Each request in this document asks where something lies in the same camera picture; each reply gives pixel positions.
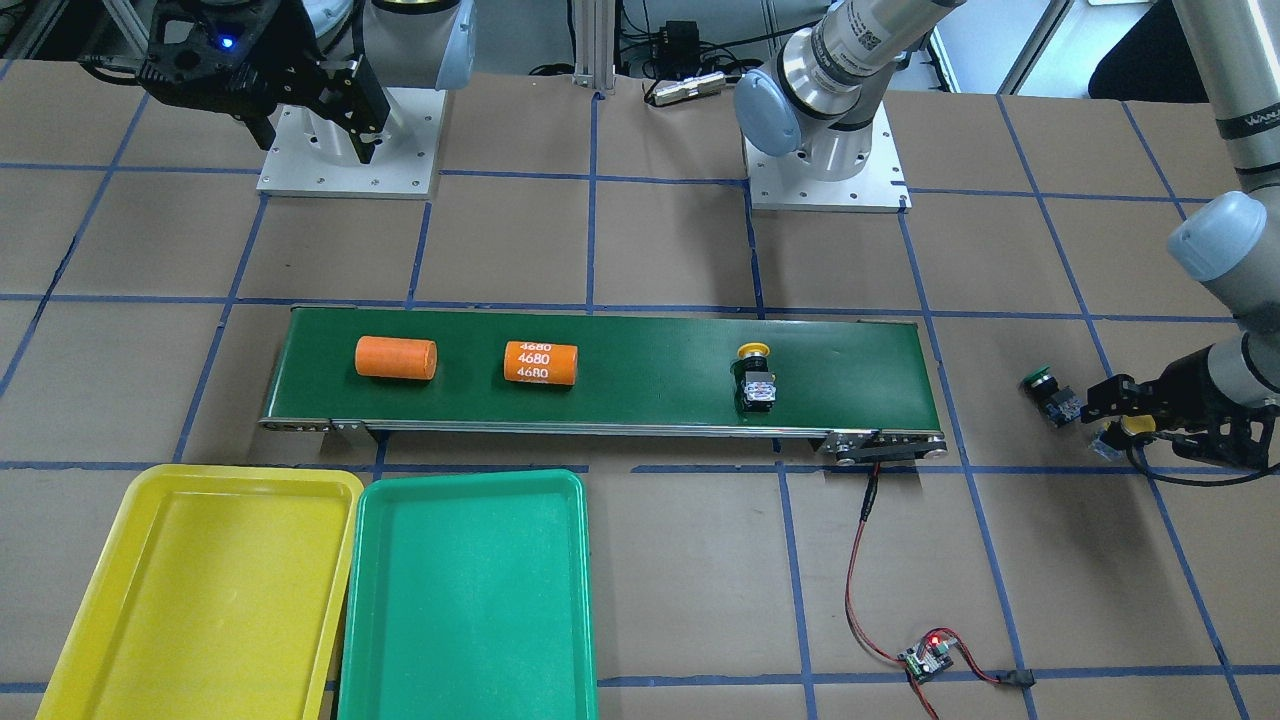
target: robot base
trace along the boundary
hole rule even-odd
[[[430,199],[445,94],[411,87],[389,87],[387,92],[403,110],[410,136],[379,147],[367,165],[352,156],[339,159],[317,151],[306,132],[307,110],[287,105],[257,190],[291,197]]]
[[[867,158],[867,167],[856,176],[836,182],[808,177],[805,163],[795,152],[773,158],[744,140],[751,208],[826,213],[897,213],[904,205],[911,208],[883,105],[876,111],[873,127],[876,145]]]

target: orange battery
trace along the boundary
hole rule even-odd
[[[370,378],[429,380],[435,377],[435,342],[365,336],[356,343],[356,372]]]
[[[502,356],[502,375],[513,383],[571,386],[577,382],[577,346],[512,340]]]

